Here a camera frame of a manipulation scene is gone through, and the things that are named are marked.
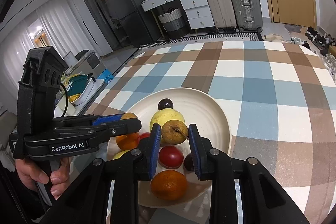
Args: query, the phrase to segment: silver suitcase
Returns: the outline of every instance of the silver suitcase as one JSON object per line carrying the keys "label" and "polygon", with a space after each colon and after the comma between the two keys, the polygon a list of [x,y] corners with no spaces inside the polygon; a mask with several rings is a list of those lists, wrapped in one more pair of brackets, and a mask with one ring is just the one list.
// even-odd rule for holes
{"label": "silver suitcase", "polygon": [[260,0],[232,0],[239,29],[263,31],[263,16],[261,15]]}
{"label": "silver suitcase", "polygon": [[237,26],[235,12],[231,0],[207,0],[213,21],[217,29],[235,28]]}

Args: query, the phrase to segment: finger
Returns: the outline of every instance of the finger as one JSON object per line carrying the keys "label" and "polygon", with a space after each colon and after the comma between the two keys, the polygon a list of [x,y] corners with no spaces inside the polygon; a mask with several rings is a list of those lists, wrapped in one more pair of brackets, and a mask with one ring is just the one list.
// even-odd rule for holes
{"label": "finger", "polygon": [[68,188],[69,185],[70,180],[66,180],[63,183],[53,185],[50,189],[50,192],[54,197],[58,197],[64,193],[64,191]]}
{"label": "finger", "polygon": [[56,185],[69,179],[70,163],[68,158],[61,159],[61,166],[50,175],[51,182]]}
{"label": "finger", "polygon": [[48,175],[30,159],[17,160],[16,169],[20,179],[22,177],[23,180],[27,181],[31,178],[32,180],[43,184],[47,184],[49,181]]}

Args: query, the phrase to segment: human hand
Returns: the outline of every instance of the human hand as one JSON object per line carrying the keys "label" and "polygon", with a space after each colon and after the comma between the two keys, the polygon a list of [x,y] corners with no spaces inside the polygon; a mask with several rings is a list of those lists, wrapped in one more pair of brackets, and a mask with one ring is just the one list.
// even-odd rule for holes
{"label": "human hand", "polygon": [[[53,171],[50,175],[53,186],[51,187],[51,194],[58,199],[64,193],[70,184],[69,173],[70,163],[69,158],[60,160],[61,166],[58,170]],[[22,183],[31,190],[37,191],[35,181],[47,184],[49,181],[48,175],[43,172],[36,163],[31,159],[25,158],[23,160],[16,160],[15,166]]]}

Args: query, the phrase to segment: metal screw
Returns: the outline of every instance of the metal screw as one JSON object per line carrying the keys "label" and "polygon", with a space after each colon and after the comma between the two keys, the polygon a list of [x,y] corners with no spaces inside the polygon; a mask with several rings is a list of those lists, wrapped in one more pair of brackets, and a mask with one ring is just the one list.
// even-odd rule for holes
{"label": "metal screw", "polygon": [[258,160],[256,158],[251,157],[248,159],[248,162],[252,165],[256,165],[258,163]]}
{"label": "metal screw", "polygon": [[218,150],[217,148],[211,148],[211,149],[209,150],[209,153],[210,153],[211,155],[216,156],[216,155],[219,154],[219,150]]}
{"label": "metal screw", "polygon": [[96,158],[93,160],[92,164],[95,166],[99,166],[103,163],[103,160],[101,158]]}
{"label": "metal screw", "polygon": [[132,151],[131,151],[131,154],[133,155],[133,156],[137,156],[137,155],[140,155],[140,153],[141,153],[141,150],[140,149],[133,149]]}

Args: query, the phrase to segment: plaid fabric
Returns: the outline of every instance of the plaid fabric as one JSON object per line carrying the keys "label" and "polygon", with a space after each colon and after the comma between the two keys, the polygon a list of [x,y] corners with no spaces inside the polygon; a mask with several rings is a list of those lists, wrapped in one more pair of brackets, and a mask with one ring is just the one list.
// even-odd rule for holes
{"label": "plaid fabric", "polygon": [[[151,93],[175,87],[211,95],[231,125],[230,156],[259,159],[310,223],[324,220],[336,202],[336,85],[315,54],[298,45],[250,41],[143,51],[87,113],[122,113]],[[179,223],[205,223],[209,195],[168,210],[141,207],[142,222],[173,214],[188,221]],[[202,213],[190,216],[188,206]]]}

